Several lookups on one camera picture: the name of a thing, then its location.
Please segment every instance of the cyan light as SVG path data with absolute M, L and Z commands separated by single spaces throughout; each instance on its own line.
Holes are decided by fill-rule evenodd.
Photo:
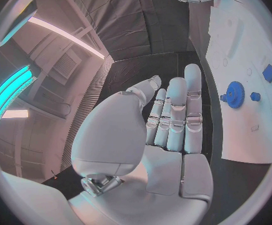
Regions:
M 28 70 L 24 74 L 20 75 L 17 79 L 15 79 L 9 86 L 7 86 L 7 88 L 0 94 L 0 109 L 9 99 L 9 97 L 12 96 L 12 94 L 31 77 L 32 72 Z
M 23 67 L 19 71 L 17 71 L 15 74 L 13 74 L 10 78 L 7 79 L 1 86 L 0 86 L 0 94 L 6 89 L 7 86 L 9 86 L 16 78 L 18 78 L 20 75 L 22 75 L 24 72 L 26 72 L 29 68 L 29 65 Z
M 36 80 L 35 77 L 31 77 L 28 81 L 26 81 L 23 85 L 21 85 L 4 103 L 4 105 L 0 109 L 0 119 L 3 114 L 6 112 L 7 108 L 11 105 L 11 103 L 25 90 L 29 85 L 31 85 Z

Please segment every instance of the black fabric backdrop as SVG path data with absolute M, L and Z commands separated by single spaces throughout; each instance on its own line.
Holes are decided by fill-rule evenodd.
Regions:
M 74 1 L 115 61 L 187 49 L 187 3 L 177 0 Z

